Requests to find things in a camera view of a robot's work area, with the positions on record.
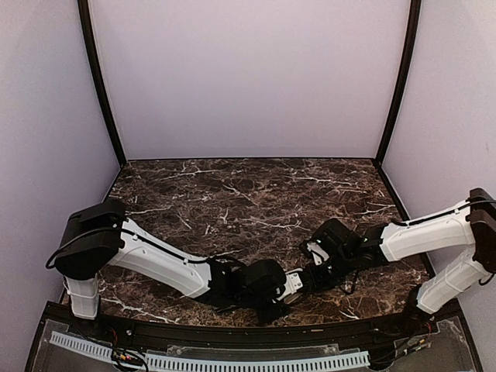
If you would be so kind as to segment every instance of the white arm segment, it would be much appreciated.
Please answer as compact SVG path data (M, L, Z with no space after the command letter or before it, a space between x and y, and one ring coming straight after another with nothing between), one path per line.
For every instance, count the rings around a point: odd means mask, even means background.
M465 205L466 201L454 205L443 213ZM466 220L470 208L457 210L431 221L413 226L398 226L390 223L384 227L381 249L388 261L398 261L417 253L438 250L447 246L467 246L475 243L470 223Z
M198 297L209 290L208 281L211 280L210 266L208 263L189 263L204 260L202 257L187 254L169 244L151 236L141 229L133 220L128 219L122 228L135 232L140 236L174 252L187 260L180 260L158 248L144 243L122 232L121 239L126 243L124 248L108 262L109 265L125 267L137 271L147 277L170 285L179 290L183 295L191 298ZM98 281L96 275L87 281L76 281L65 277L67 293L71 296L72 312L78 318L95 319L98 314Z
M137 271L156 281L170 285L190 298L203 295L209 290L208 281L212 279L210 265L206 262L193 264L189 262L203 261L204 257L193 256L174 248L141 229L132 219L125 221L122 228L143 236L158 246L185 257L186 260L180 260L163 250L142 242L137 236L123 232L121 239L126 244L108 262L109 265Z
M480 263L473 261L475 245L467 247L452 263L419 289L417 306L434 314L452 298L467 290L488 273Z
M76 281L64 277L67 294L71 297L71 309L75 316L82 319L95 319L98 314L98 281L95 277L87 281Z

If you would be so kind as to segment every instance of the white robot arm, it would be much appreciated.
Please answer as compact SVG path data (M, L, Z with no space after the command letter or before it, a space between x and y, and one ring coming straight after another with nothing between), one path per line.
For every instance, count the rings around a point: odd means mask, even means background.
M300 245L313 262L285 273L274 260L247 266L226 256L197 257L151 236L126 218L119 201L74 213L58 249L47 263L67 281L73 313L98 314L96 274L106 264L137 271L218 309L255 308L261 323L288 311L303 291L340 286L347 274L379 267L417 253L462 246L464 251L433 279L411 293L407 314L431 315L473 283L496 272L496 205L484 190L444 211L368 229L363 236L339 220L322 224Z
M106 264L124 267L179 290L219 310L255 308L261 323L288 311L284 301L303 289L301 269L285 273L274 260L249 266L228 256L185 253L125 217L124 205L109 200L74 213L62 247L50 258L64 276L75 316L98 314L97 272Z
M331 219L300 249L314 260L308 271L315 286L326 289L336 287L355 270L384 266L441 248L463 247L463 252L444 270L412 291L414 303L410 306L431 315L472 284L494 276L495 246L495 200L476 188L467 200L452 208L420 219L377 226L368 229L363 237Z

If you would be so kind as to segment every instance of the black metal pole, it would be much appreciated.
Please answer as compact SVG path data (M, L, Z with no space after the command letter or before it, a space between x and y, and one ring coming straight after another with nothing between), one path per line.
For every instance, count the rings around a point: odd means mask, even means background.
M415 45L415 37L417 35L417 26L419 24L420 5L422 0L412 0L410 3L410 15L408 16L408 25L406 28L405 45L403 46L403 54L401 55L401 63L398 72L398 79L394 87L393 99L391 100L391 107L387 115L386 125L382 133L381 144L377 151L375 160L382 165L386 152L388 151L391 137L393 136L394 125L398 118L400 111L401 100L405 92L405 85L408 78L408 71L410 70L410 63L412 62L413 46Z
M110 136L115 156L117 157L120 166L123 167L127 162L126 155L124 154L124 149L122 148L121 140L117 133L117 127L115 126L112 110L110 109L109 97L107 96L107 91L105 90L105 84L103 82L102 69L100 68L95 45L95 36L91 26L88 0L77 0L77 4L79 7L81 28L83 29L84 44L86 45L86 53L88 54L91 74L93 75L93 83L95 84L96 94L98 96L98 101L100 102L100 108L102 109L103 119L107 126L108 135Z

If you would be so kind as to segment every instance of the lavender wall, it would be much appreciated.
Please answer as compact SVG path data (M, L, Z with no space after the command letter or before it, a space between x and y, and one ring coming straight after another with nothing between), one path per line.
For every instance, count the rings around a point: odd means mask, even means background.
M424 0L384 168L412 217L482 187L496 197L496 2ZM457 255L432 253L439 271ZM485 370L496 366L496 281L460 296Z
M128 157L373 157L409 2L92 1Z
M67 217L99 202L119 166L100 113L75 0L0 7L1 371L23 370L61 276L44 268Z

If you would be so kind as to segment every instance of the marble tabletop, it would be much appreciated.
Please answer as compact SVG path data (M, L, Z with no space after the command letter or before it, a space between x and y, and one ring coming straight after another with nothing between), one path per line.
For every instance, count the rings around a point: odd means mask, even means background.
M124 201L130 218L181 250L229 253L247 264L273 258L285 270L307 264L298 244L327 219L339 218L358 233L399 219L370 160L137 160L123 168L110 198ZM362 272L352 295L337 289L311 295L273 326L400 312L408 292L427 279L420 258L409 257ZM253 310L217 315L119 267L101 270L99 291L102 311L110 315L193 326L257 324Z

